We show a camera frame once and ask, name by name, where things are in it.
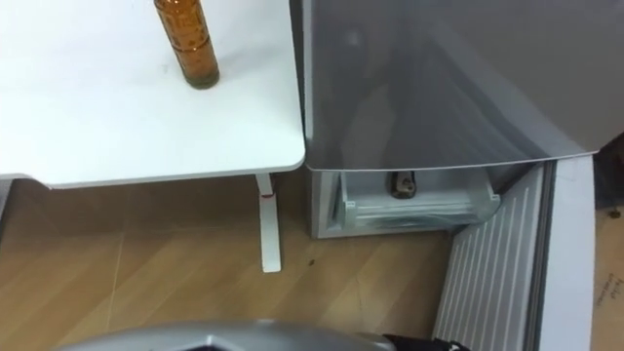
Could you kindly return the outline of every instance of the refrigerator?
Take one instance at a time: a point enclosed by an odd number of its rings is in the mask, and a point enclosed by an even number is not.
[[[432,336],[589,350],[591,155],[624,131],[624,2],[292,8],[311,235],[450,231]],[[412,199],[389,194],[396,171]]]

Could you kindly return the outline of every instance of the gray metal panel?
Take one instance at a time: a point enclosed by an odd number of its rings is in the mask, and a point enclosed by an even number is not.
[[[624,131],[624,6],[303,1],[307,165],[480,166],[596,152]]]

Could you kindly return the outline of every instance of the bottle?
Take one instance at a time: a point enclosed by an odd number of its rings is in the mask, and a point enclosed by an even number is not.
[[[212,87],[219,72],[200,0],[154,0],[154,5],[188,84]]]

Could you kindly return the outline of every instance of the white panel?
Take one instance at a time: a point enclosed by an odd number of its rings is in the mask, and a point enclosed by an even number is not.
[[[473,350],[522,350],[542,181],[539,166],[489,221],[454,238],[436,337]]]
[[[592,157],[557,163],[540,350],[590,349],[595,212]]]

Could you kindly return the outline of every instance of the floor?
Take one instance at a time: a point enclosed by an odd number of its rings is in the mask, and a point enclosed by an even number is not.
[[[198,319],[430,335],[449,236],[313,241],[303,184],[279,179],[284,268],[262,274],[252,177],[54,191],[18,180],[0,246],[0,349]]]

